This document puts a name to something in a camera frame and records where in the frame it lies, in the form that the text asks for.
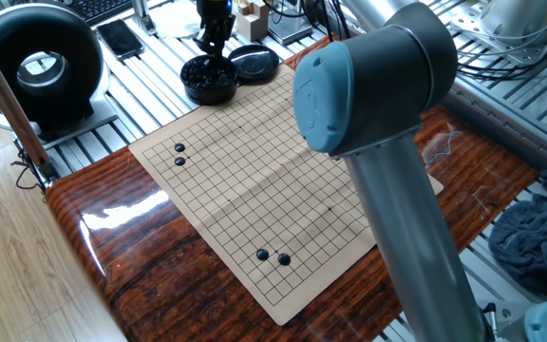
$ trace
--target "wooden floor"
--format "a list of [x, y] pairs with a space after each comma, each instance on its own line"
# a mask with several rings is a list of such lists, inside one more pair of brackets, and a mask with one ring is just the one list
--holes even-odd
[[16, 155], [0, 129], [0, 342], [125, 341]]

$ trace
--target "smartphone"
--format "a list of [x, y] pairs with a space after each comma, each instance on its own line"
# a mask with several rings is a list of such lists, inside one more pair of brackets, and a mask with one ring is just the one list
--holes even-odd
[[122, 20], [101, 25], [96, 31], [119, 61], [144, 52], [139, 38]]

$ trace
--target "wooden table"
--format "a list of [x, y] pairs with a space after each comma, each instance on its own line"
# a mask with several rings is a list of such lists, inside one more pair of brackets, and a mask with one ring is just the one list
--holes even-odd
[[[537, 172], [441, 107], [422, 118], [415, 142], [462, 250]], [[47, 204], [131, 341], [372, 341], [401, 311], [375, 247], [277, 326], [127, 147], [56, 181]]]

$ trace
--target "crumpled towel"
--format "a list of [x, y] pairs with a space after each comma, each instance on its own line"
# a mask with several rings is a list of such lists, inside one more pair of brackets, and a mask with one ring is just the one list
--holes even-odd
[[[540, 176], [547, 190], [547, 172]], [[547, 197], [533, 195], [508, 208], [493, 228], [489, 249], [520, 285], [547, 295]]]

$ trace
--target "gray robot arm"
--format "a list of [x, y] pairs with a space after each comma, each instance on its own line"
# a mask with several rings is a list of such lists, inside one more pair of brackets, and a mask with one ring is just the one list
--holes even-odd
[[309, 146], [343, 158], [419, 342], [483, 342], [486, 324], [413, 135], [455, 79], [438, 17], [408, 0], [349, 0], [363, 36], [306, 56], [294, 111]]

